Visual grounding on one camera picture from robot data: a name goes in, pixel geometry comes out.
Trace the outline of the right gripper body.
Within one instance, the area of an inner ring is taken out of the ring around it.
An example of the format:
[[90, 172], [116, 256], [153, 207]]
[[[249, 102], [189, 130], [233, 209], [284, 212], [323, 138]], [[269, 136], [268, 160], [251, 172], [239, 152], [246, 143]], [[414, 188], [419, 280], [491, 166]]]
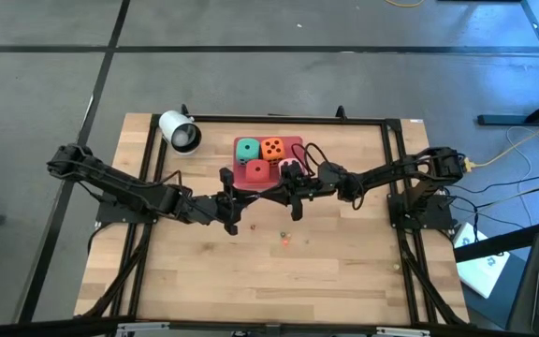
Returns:
[[281, 183], [292, 183], [291, 218], [298, 221], [303, 216], [302, 200], [313, 200], [328, 197], [336, 193], [344, 179], [345, 169], [342, 166], [323, 162], [316, 176], [304, 174], [300, 162], [288, 162], [280, 166]]

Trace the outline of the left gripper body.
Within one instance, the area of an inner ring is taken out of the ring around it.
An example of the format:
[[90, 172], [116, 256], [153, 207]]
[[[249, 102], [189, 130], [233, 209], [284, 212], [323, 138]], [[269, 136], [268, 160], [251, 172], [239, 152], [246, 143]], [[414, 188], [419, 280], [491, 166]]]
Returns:
[[221, 223], [229, 235], [237, 235], [241, 207], [237, 205], [239, 192], [234, 187], [234, 173], [228, 168], [219, 170], [223, 190], [212, 196], [189, 199], [188, 218], [208, 226], [212, 221]]

